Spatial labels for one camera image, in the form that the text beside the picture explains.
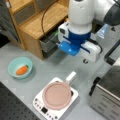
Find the gray table surface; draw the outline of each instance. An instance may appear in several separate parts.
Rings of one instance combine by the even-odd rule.
[[[89,106],[90,97],[88,95],[93,80],[97,76],[102,77],[111,67],[104,61],[104,55],[114,45],[114,42],[103,40],[100,42],[104,47],[103,53],[96,63],[89,62],[88,64],[83,64],[83,57],[80,55],[72,57],[60,50],[42,61],[33,54],[9,43],[0,49],[0,81],[41,120],[45,120],[32,106],[34,97],[54,77],[65,80],[72,71],[75,71],[77,78],[72,83],[72,87],[78,91],[79,99],[68,109],[62,120],[106,120]],[[13,59],[21,56],[30,58],[34,67],[28,78],[17,80],[8,74],[7,69]]]

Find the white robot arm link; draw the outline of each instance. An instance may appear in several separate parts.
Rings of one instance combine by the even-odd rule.
[[[120,24],[120,4],[114,0],[70,0],[68,16],[69,22],[58,28],[59,49],[72,56],[81,53],[95,62],[101,47],[88,41],[92,21],[98,19],[109,25]]]

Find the wooden drawer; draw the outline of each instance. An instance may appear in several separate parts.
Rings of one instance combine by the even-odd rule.
[[[25,8],[21,9],[17,13],[14,14],[14,18],[17,24],[20,24],[33,16],[35,14],[34,4],[31,3],[30,5],[26,6]]]

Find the pot handle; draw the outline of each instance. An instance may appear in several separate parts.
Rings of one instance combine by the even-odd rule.
[[[75,78],[76,78],[76,72],[72,72],[72,73],[70,73],[70,75],[66,78],[66,82],[68,83],[68,84],[71,84],[74,80],[75,80]]]

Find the black cable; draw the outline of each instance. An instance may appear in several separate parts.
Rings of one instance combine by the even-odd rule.
[[[56,42],[52,41],[52,40],[46,35],[45,30],[44,30],[44,23],[43,23],[43,22],[44,22],[45,14],[47,13],[47,11],[49,10],[49,8],[50,8],[53,4],[51,4],[51,5],[45,10],[45,12],[43,13],[42,20],[41,20],[41,27],[42,27],[42,32],[43,32],[44,36],[46,37],[46,39],[50,40],[53,44],[56,44]]]
[[[119,7],[120,7],[120,3],[116,0],[113,0]]]

